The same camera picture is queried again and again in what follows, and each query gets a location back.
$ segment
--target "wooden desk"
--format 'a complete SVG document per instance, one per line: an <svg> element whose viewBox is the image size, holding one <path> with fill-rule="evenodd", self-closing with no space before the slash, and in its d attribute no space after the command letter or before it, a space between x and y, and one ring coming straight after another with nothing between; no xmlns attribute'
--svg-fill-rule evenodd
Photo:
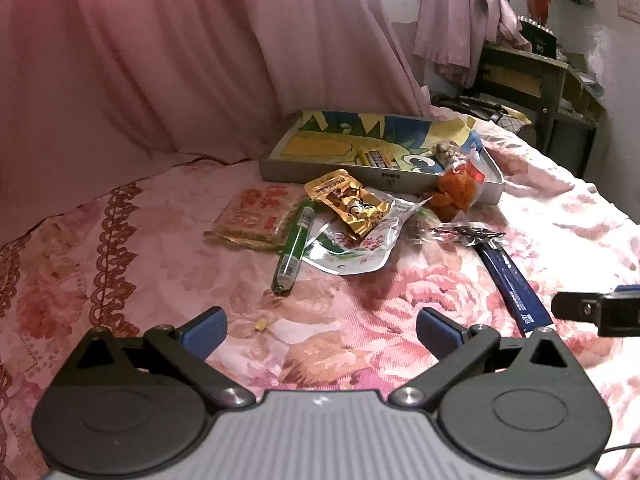
<svg viewBox="0 0 640 480"><path fill-rule="evenodd" d="M537 149L575 176L583 176L604 108L567 63L512 48L486 46L471 93L489 94L533 110ZM561 98L572 104L575 113L559 107ZM579 160L575 160L575 153L566 151L571 146L574 152L582 150Z"/></svg>

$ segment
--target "small yellow candy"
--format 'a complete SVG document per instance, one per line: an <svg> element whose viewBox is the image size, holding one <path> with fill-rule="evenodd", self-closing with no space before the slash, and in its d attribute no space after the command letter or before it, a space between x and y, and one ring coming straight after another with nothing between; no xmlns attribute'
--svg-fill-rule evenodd
<svg viewBox="0 0 640 480"><path fill-rule="evenodd" d="M256 321L255 329L259 330L260 332L262 332L263 330L265 330L267 328L268 325L269 325L269 322L262 317L258 321Z"/></svg>

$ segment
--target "pink curtain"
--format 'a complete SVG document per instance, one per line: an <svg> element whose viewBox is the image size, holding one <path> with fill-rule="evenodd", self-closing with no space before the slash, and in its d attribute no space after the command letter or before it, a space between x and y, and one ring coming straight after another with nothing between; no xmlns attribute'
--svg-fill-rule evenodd
<svg viewBox="0 0 640 480"><path fill-rule="evenodd" d="M429 110L379 0L0 0L0 73L0 244L300 109Z"/></svg>
<svg viewBox="0 0 640 480"><path fill-rule="evenodd" d="M530 50L507 0L422 0L414 54L435 63L454 84L469 88L485 41Z"/></svg>

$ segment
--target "gold snack packet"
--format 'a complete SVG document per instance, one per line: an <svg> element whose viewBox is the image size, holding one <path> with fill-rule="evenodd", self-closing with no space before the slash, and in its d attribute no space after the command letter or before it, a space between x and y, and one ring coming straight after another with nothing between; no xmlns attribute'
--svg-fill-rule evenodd
<svg viewBox="0 0 640 480"><path fill-rule="evenodd" d="M360 238L389 212L387 202L373 196L346 170L327 173L305 184L309 198L324 202L347 222Z"/></svg>

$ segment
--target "pink bedsheet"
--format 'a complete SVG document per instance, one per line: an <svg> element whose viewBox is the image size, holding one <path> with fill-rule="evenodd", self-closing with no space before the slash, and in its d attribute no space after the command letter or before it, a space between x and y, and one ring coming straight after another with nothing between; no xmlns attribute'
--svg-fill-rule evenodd
<svg viewBox="0 0 640 480"><path fill-rule="evenodd" d="M626 215L548 158L484 124L508 183L499 206L473 218L505 229L508 252L546 306L559 288L604 291L640 282L640 231ZM434 363L415 316L434 306L458 322L515 326L475 253L400 242L377 273L340 278L303 267L292 295L275 298L277 256L203 242L229 199L259 180L256 162L200 160L127 184L46 219L0 251L0 478L46 471L30 431L44 388L87 329L135 335L222 306L228 337L209 358L250 387L378 388L385 395ZM264 330L256 322L265 320ZM609 404L610 445L640 440L636 340L599 339L558 322ZM637 479L640 451L605 455L607 478Z"/></svg>

